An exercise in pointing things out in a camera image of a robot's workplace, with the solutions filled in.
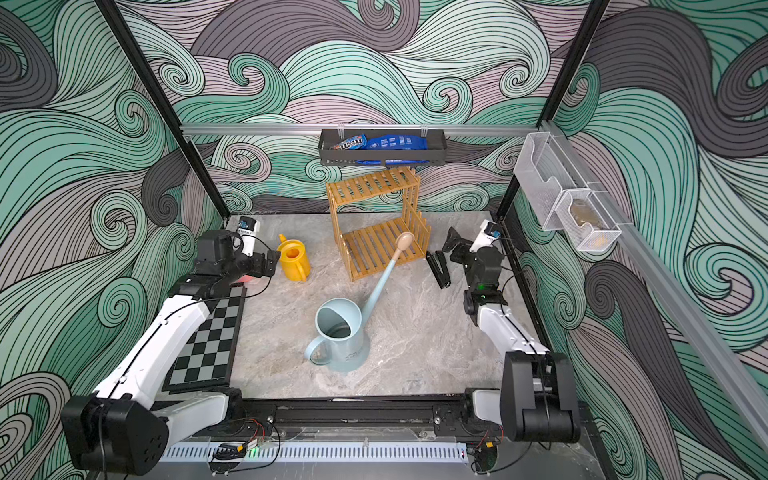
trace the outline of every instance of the watering can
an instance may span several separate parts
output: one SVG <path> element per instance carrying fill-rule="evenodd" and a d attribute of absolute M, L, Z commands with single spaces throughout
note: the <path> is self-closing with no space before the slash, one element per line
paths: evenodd
<path fill-rule="evenodd" d="M 364 327 L 400 253 L 410 247 L 412 241 L 413 233 L 410 232 L 403 232 L 397 237 L 395 253 L 362 310 L 347 298 L 328 300 L 317 309 L 315 327 L 319 335 L 304 350 L 305 359 L 315 365 L 328 366 L 336 372 L 352 372 L 366 361 L 370 340 Z M 320 346 L 325 346 L 326 354 L 321 359 L 313 358 Z"/>
<path fill-rule="evenodd" d="M 282 253 L 280 265 L 283 266 L 283 272 L 288 280 L 306 282 L 311 269 L 304 244 L 298 240 L 288 240 L 285 235 L 280 234 L 280 246 L 277 247 L 277 251 Z"/>

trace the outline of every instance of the yellow watering can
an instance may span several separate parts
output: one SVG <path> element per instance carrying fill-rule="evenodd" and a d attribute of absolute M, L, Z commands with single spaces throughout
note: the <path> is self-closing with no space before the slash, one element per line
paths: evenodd
<path fill-rule="evenodd" d="M 304 244 L 298 240 L 286 240 L 286 236 L 280 234 L 280 244 L 277 251 L 281 252 L 280 265 L 286 273 L 288 280 L 306 282 L 310 274 L 310 259 L 306 256 Z"/>

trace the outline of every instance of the watering can spout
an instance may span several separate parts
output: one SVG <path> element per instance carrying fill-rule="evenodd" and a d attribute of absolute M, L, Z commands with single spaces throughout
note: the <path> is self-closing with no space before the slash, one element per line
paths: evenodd
<path fill-rule="evenodd" d="M 389 278 L 389 274 L 392 273 L 392 270 L 395 269 L 395 263 L 397 262 L 397 259 L 400 258 L 400 254 L 403 252 L 403 250 L 411 246 L 412 241 L 413 233 L 411 232 L 403 232 L 398 235 L 397 240 L 395 240 L 395 253 L 392 255 L 392 259 L 387 264 L 386 270 L 384 270 L 384 274 L 381 276 L 381 278 L 379 278 L 379 282 L 376 284 L 376 288 L 373 289 L 371 296 L 368 297 L 366 305 L 362 308 L 362 324 L 364 326 L 371 316 L 373 307 L 376 306 L 376 302 L 379 300 L 379 295 L 381 295 L 382 290 L 384 290 L 384 284 Z"/>

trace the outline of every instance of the clear plastic container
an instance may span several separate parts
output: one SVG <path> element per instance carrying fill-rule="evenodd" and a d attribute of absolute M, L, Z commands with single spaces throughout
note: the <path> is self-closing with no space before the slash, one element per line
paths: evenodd
<path fill-rule="evenodd" d="M 589 188 L 566 190 L 554 210 L 577 251 L 600 253 L 611 247 L 621 231 L 606 221 L 591 196 Z"/>
<path fill-rule="evenodd" d="M 554 214 L 554 206 L 563 191 L 576 188 L 576 184 L 555 156 L 550 138 L 548 132 L 528 134 L 515 165 L 515 175 L 542 228 L 561 230 L 563 225 Z"/>

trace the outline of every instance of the aluminum rail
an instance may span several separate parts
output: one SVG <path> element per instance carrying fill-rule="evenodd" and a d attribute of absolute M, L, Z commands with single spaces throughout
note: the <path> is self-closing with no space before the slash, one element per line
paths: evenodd
<path fill-rule="evenodd" d="M 632 224 L 606 191 L 602 183 L 574 151 L 563 132 L 543 122 L 541 131 L 552 134 L 552 150 L 563 161 L 579 187 L 590 187 L 598 208 L 613 218 L 621 235 L 621 244 L 646 284 L 654 291 L 661 306 L 674 319 L 677 328 L 694 348 L 712 377 L 720 384 L 733 407 L 741 414 L 746 427 L 768 452 L 768 396 L 744 368 L 738 356 L 725 343 L 699 307 L 688 296 L 680 282 L 653 251 L 640 231 Z"/>
<path fill-rule="evenodd" d="M 532 125 L 417 125 L 417 124 L 181 124 L 184 135 L 320 135 L 322 129 L 443 130 L 463 137 L 524 137 L 538 131 Z"/>

